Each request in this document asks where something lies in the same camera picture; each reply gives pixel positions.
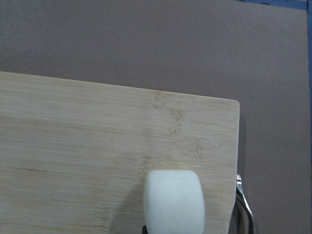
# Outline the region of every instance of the wooden cutting board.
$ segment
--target wooden cutting board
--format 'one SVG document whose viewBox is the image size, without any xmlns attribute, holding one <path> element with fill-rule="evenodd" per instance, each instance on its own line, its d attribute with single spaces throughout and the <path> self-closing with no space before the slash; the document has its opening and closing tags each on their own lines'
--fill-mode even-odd
<svg viewBox="0 0 312 234">
<path fill-rule="evenodd" d="M 225 234 L 238 123 L 234 100 L 0 72 L 0 233 L 140 234 L 147 172 L 189 169 Z"/>
</svg>

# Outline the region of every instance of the gray table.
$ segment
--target gray table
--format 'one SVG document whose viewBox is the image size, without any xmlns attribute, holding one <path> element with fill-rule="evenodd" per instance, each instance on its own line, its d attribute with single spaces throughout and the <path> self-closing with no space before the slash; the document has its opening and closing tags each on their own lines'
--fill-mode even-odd
<svg viewBox="0 0 312 234">
<path fill-rule="evenodd" d="M 231 0 L 0 1 L 0 70 L 238 100 L 258 233 L 307 234 L 306 31 L 303 11 Z"/>
</svg>

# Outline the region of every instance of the wood grain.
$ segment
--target wood grain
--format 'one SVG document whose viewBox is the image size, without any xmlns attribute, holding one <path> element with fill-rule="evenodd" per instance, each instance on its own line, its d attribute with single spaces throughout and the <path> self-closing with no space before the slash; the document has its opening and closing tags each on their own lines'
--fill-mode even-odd
<svg viewBox="0 0 312 234">
<path fill-rule="evenodd" d="M 0 233 L 139 234 L 155 169 L 201 181 L 207 234 L 235 199 L 237 101 L 0 73 Z"/>
</svg>

